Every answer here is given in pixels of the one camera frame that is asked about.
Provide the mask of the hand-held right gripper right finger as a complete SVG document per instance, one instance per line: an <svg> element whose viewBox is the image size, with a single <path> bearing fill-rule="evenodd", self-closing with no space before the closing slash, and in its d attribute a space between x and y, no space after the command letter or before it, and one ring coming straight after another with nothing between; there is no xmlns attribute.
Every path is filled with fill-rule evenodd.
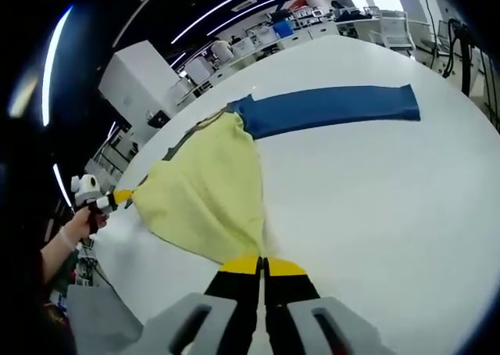
<svg viewBox="0 0 500 355"><path fill-rule="evenodd" d="M331 296L320 296L297 264L262 262L266 331L275 354L393 354L378 329Z"/></svg>

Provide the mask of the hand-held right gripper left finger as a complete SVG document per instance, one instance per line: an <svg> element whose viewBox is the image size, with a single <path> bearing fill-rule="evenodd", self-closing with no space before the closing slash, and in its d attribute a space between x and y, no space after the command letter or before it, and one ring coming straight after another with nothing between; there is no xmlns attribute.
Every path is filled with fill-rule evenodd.
<svg viewBox="0 0 500 355"><path fill-rule="evenodd" d="M122 354L246 354L257 323L261 258L229 261L204 293L190 293L147 321Z"/></svg>

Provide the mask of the person's left hand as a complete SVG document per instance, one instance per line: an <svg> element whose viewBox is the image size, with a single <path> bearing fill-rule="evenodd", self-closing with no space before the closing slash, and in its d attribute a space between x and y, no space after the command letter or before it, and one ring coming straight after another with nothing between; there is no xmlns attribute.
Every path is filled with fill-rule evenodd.
<svg viewBox="0 0 500 355"><path fill-rule="evenodd" d="M103 213L94 213L88 206L79 209L73 218L59 231L62 243L73 250L77 243L105 227L109 216Z"/></svg>

